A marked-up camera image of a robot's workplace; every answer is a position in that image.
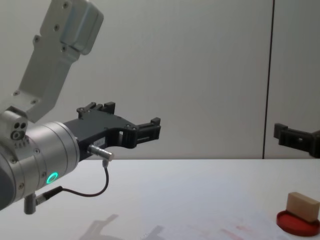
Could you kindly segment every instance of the red plate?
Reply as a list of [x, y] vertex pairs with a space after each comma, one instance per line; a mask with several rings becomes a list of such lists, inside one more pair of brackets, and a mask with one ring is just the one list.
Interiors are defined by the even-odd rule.
[[285, 232], [301, 237], [312, 237], [320, 232], [320, 221], [307, 222], [292, 215], [288, 211], [281, 211], [276, 216], [276, 224]]

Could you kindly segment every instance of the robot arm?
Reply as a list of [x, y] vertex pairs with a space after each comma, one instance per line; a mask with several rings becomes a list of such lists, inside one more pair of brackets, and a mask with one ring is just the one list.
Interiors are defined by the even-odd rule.
[[[156, 140], [160, 119], [136, 125], [114, 115], [115, 103], [90, 103], [78, 108], [78, 118], [28, 128], [56, 104], [72, 63], [88, 54], [103, 22], [103, 14], [87, 0], [51, 0], [33, 39], [34, 51], [17, 91], [0, 104], [0, 210], [24, 198], [24, 211], [61, 191], [84, 197], [103, 193], [109, 182], [105, 149], [128, 149]], [[35, 192], [72, 172], [92, 155], [103, 159], [106, 185], [97, 194], [82, 194], [61, 186], [40, 196]]]

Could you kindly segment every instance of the silver cylindrical joint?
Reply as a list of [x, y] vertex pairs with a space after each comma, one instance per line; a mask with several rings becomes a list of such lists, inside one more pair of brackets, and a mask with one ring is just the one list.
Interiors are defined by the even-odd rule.
[[104, 150], [100, 147], [97, 147], [95, 145], [90, 145], [87, 150], [90, 154], [99, 156], [103, 159], [107, 159], [109, 162], [112, 161], [115, 158], [115, 155], [112, 152], [108, 152], [107, 150]]
[[28, 129], [14, 150], [0, 144], [0, 210], [72, 172], [79, 159], [76, 137], [59, 122]]

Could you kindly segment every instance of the black cable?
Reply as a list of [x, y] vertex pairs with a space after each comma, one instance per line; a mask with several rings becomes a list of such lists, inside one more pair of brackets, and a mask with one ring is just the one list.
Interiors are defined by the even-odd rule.
[[68, 192], [68, 193], [72, 193], [72, 194], [75, 194], [75, 195], [78, 195], [78, 196], [81, 196], [81, 197], [86, 197], [86, 198], [97, 197], [97, 196], [103, 194], [107, 190], [108, 185], [109, 185], [108, 169], [104, 168], [104, 172], [105, 172], [105, 185], [104, 185], [104, 188], [100, 192], [98, 192], [96, 194], [84, 194], [84, 193], [73, 191], [73, 190], [70, 190], [70, 189], [67, 189], [67, 188], [62, 188], [62, 191], [65, 191], [65, 192]]

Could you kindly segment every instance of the white wall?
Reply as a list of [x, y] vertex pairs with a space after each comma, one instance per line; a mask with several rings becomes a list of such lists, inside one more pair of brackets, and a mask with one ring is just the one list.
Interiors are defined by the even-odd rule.
[[308, 158], [278, 145], [274, 124], [320, 130], [320, 1], [275, 1], [266, 131], [266, 158]]
[[[65, 122], [116, 102], [136, 124], [162, 118], [160, 140], [118, 158], [261, 158], [272, 1], [94, 0], [104, 23], [56, 108]], [[0, 1], [0, 101], [23, 76], [49, 0]]]

